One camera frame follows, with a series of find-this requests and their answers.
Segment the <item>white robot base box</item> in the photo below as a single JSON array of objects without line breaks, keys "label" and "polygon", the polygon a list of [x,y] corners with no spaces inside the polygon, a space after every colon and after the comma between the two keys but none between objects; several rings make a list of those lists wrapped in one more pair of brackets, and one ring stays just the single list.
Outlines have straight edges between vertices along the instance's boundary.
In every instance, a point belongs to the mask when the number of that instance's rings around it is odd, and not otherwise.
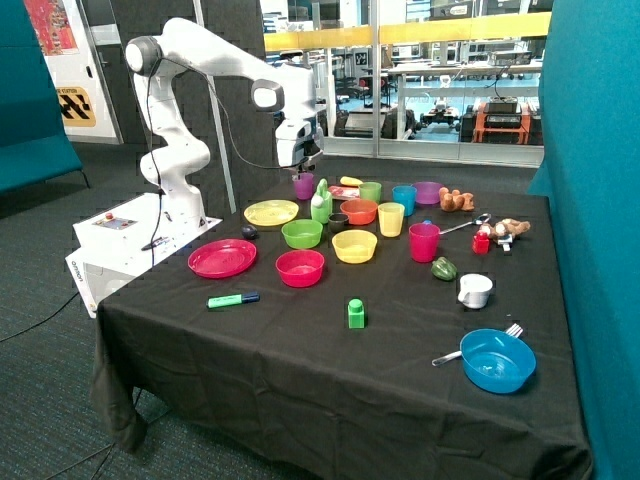
[{"label": "white robot base box", "polygon": [[[169,196],[144,193],[73,225],[79,248],[66,257],[88,315],[99,303],[217,226],[200,201],[178,204]],[[149,251],[141,248],[161,237],[170,240]]]}]

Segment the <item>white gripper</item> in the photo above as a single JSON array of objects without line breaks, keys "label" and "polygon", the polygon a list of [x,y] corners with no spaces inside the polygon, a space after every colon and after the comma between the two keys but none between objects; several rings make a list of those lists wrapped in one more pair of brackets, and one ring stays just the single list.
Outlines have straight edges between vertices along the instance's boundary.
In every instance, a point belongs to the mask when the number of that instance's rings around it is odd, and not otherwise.
[{"label": "white gripper", "polygon": [[316,117],[285,119],[275,130],[278,165],[296,169],[292,179],[299,179],[299,172],[311,173],[324,153],[324,134]]}]

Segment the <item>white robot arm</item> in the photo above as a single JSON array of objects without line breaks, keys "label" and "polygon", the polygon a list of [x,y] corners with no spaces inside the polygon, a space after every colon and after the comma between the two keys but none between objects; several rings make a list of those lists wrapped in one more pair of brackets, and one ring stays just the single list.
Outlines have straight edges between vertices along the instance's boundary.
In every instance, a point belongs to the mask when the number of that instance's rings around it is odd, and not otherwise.
[{"label": "white robot arm", "polygon": [[209,147],[183,122],[172,88],[173,78],[187,70],[203,76],[252,80],[251,100],[257,110],[280,112],[275,131],[278,164],[301,170],[313,165],[324,149],[316,113],[313,70],[292,61],[273,66],[183,18],[172,18],[158,36],[132,39],[125,57],[149,130],[166,144],[141,160],[145,177],[163,192],[164,211],[183,228],[205,224],[201,193],[186,177],[210,161]]}]

